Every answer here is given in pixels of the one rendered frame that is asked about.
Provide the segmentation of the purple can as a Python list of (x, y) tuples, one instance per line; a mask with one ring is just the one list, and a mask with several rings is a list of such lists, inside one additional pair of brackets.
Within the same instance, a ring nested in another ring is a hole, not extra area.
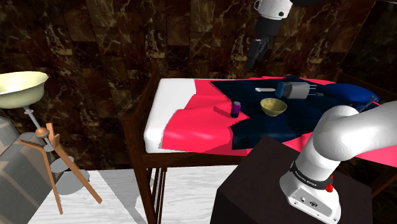
[(241, 109), (241, 103), (238, 101), (234, 101), (232, 103), (232, 107), (231, 107), (231, 111), (230, 111), (230, 116), (232, 118), (237, 118), (239, 116), (240, 113), (240, 109)]

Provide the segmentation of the navy blue blanket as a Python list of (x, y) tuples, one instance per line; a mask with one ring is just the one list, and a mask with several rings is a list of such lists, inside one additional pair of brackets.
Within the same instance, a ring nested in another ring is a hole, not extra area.
[(249, 117), (231, 126), (232, 149), (254, 148), (263, 136), (271, 137), (281, 143), (298, 138), (312, 132), (323, 113), (328, 109), (348, 104), (327, 94), (323, 94), (321, 97), (315, 96), (315, 93), (323, 91), (323, 86), (319, 85), (306, 99), (283, 97), (282, 101), (288, 106), (286, 111), (277, 116), (268, 116), (263, 112), (260, 101), (265, 98), (274, 98), (274, 93), (257, 92), (254, 89), (256, 87), (275, 88), (278, 83), (284, 81), (302, 82), (303, 80), (287, 76), (283, 79), (212, 82), (232, 102), (239, 102), (241, 104), (240, 111)]

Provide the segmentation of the cream shade wooden tripod lamp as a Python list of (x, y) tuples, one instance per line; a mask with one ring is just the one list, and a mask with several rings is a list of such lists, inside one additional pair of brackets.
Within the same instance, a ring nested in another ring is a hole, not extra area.
[(38, 71), (21, 71), (0, 74), (0, 108), (23, 108), (24, 113), (29, 116), (36, 127), (35, 136), (45, 142), (45, 144), (41, 146), (38, 143), (30, 141), (18, 141), (20, 144), (38, 150), (42, 154), (59, 213), (62, 214), (63, 210), (59, 193), (57, 191), (53, 171), (48, 159), (48, 154), (50, 152), (54, 151), (60, 157), (61, 161), (69, 170), (71, 170), (74, 176), (98, 203), (102, 202), (102, 198), (94, 190), (92, 185), (89, 183), (89, 180), (81, 173), (79, 167), (64, 151), (60, 144), (60, 135), (54, 133), (53, 125), (51, 123), (47, 123), (45, 127), (42, 127), (33, 115), (34, 111), (29, 108), (31, 104), (40, 101), (44, 96), (45, 82), (48, 78), (49, 76), (46, 73)]

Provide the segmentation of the dark slim tool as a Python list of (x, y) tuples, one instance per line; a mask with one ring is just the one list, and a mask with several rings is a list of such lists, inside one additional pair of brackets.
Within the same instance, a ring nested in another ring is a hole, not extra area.
[(372, 96), (370, 97), (370, 101), (369, 101), (369, 102), (367, 102), (367, 103), (365, 103), (365, 104), (363, 104), (363, 105), (357, 106), (357, 107), (356, 107), (356, 110), (360, 113), (360, 112), (366, 110), (366, 109), (369, 107), (369, 105), (371, 105), (371, 104), (374, 103), (374, 102), (378, 102), (378, 101), (379, 101), (379, 98), (372, 95)]

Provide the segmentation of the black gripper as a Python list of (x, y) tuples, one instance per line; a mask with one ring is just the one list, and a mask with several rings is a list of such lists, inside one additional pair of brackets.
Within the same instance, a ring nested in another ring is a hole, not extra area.
[(263, 60), (266, 51), (270, 48), (272, 38), (278, 34), (282, 20), (274, 20), (260, 16), (255, 27), (255, 38), (247, 52), (247, 69), (252, 69), (259, 55), (259, 61)]

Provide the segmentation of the yellow bowl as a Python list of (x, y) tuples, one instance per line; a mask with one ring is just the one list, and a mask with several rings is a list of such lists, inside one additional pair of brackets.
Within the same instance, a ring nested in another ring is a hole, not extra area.
[(260, 101), (263, 112), (268, 116), (277, 116), (286, 111), (287, 104), (276, 98), (265, 98)]

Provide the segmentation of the blue pillow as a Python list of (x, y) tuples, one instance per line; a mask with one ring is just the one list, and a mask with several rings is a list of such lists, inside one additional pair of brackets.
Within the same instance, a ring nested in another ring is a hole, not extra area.
[(356, 104), (366, 104), (369, 102), (378, 102), (380, 100), (372, 91), (347, 83), (327, 84), (321, 86), (319, 89), (327, 95)]

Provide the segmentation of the wooden bed with white mattress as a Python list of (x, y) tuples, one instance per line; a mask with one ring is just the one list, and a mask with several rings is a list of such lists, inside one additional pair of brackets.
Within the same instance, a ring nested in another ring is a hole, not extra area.
[[(144, 89), (134, 113), (122, 120), (123, 130), (148, 224), (161, 224), (165, 175), (169, 167), (234, 165), (247, 157), (165, 150), (162, 138), (173, 114), (195, 94), (193, 78), (162, 78), (158, 69)], [(397, 177), (397, 145), (355, 157), (388, 165)]]

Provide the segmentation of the blue and grey flashlight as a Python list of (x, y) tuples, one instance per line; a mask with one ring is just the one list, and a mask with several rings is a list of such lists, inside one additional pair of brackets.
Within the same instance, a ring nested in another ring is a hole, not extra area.
[(315, 90), (317, 85), (306, 82), (280, 82), (275, 90), (275, 96), (287, 99), (306, 99), (310, 95), (323, 96), (322, 93), (310, 94), (310, 90)]

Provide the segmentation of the dark robot stand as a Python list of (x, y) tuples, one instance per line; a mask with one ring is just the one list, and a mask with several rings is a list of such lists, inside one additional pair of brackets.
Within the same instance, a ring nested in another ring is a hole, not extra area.
[[(279, 179), (299, 152), (267, 136), (217, 189), (210, 224), (324, 224), (288, 204)], [(337, 224), (373, 224), (372, 190), (333, 173), (342, 214)]]

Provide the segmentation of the red blanket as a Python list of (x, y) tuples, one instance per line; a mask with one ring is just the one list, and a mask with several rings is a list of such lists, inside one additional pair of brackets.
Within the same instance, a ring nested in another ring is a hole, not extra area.
[[(262, 77), (248, 80), (283, 79), (283, 77)], [(302, 79), (311, 85), (327, 85), (334, 82), (327, 80)], [(163, 138), (162, 148), (165, 150), (190, 151), (214, 155), (246, 156), (252, 148), (232, 149), (233, 132), (231, 126), (249, 117), (240, 111), (237, 118), (230, 116), (232, 101), (220, 92), (213, 81), (234, 80), (194, 80), (195, 94), (189, 97), (187, 105), (177, 110), (167, 123)], [(346, 106), (357, 106), (347, 102)], [(376, 108), (377, 102), (372, 103), (364, 110)], [(301, 135), (283, 144), (301, 151), (305, 146), (311, 132)]]

